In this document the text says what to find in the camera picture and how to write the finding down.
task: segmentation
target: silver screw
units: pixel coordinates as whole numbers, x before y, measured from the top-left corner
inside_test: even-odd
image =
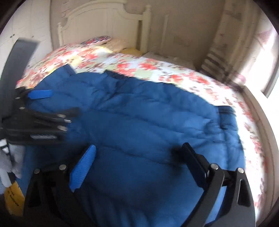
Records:
[[[66,115],[64,115],[64,114],[57,114],[57,116],[58,116],[58,117],[62,117],[62,118],[65,118],[65,117],[66,117]]]
[[[210,164],[210,167],[211,167],[212,169],[215,169],[215,170],[217,170],[217,169],[219,168],[219,166],[218,166],[216,163]]]
[[[67,168],[67,166],[65,164],[62,164],[62,165],[59,166],[60,170],[65,170],[66,168]]]
[[[65,131],[65,132],[68,131],[67,127],[62,126],[62,125],[58,125],[57,128],[62,130],[62,131]]]
[[[34,169],[34,174],[38,174],[40,172],[40,169]]]
[[[242,169],[242,168],[240,168],[240,167],[237,168],[237,171],[240,172],[240,173],[244,173],[244,169]]]

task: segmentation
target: pillow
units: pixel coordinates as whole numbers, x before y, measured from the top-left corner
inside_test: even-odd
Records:
[[[120,53],[123,49],[128,47],[128,41],[125,39],[112,39],[103,46],[110,49],[113,52]]]
[[[101,46],[107,42],[109,42],[111,40],[110,36],[99,36],[99,37],[95,37],[93,39],[89,39],[86,40],[84,42],[82,42],[81,44],[83,45],[94,45],[94,46]]]
[[[140,50],[137,50],[136,48],[128,48],[124,49],[121,51],[122,54],[127,54],[127,55],[133,55],[135,57],[141,57],[143,53]]]

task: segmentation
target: wall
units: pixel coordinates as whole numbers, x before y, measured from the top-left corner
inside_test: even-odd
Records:
[[[65,22],[61,18],[63,1],[51,1],[50,25],[54,49],[59,47],[57,23]],[[89,0],[72,0],[72,8],[87,2]],[[224,3],[225,0],[128,0],[125,9],[128,13],[142,14],[145,5],[151,5],[148,50],[155,53],[160,49],[164,17],[169,14],[163,54],[191,60],[199,69],[212,44]]]

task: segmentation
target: floral bedsheet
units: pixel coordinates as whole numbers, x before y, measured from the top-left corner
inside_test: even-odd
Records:
[[[26,69],[18,87],[35,87],[55,69],[69,64],[79,72],[103,73],[105,70],[141,80],[172,83],[194,93],[213,105],[229,105],[235,110],[239,136],[246,158],[246,175],[252,190],[256,219],[264,206],[267,173],[265,156],[254,119],[242,95],[201,73],[145,57],[114,54],[100,46],[66,45],[49,53]]]

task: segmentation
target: headboard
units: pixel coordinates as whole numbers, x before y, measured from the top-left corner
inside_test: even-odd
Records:
[[[151,6],[147,5],[142,15],[127,13],[124,4],[127,0],[90,1],[73,9],[66,15],[67,23],[58,23],[59,44],[81,43],[97,36],[111,36],[126,39],[129,47],[136,47],[140,35],[140,50],[147,52],[151,20]]]

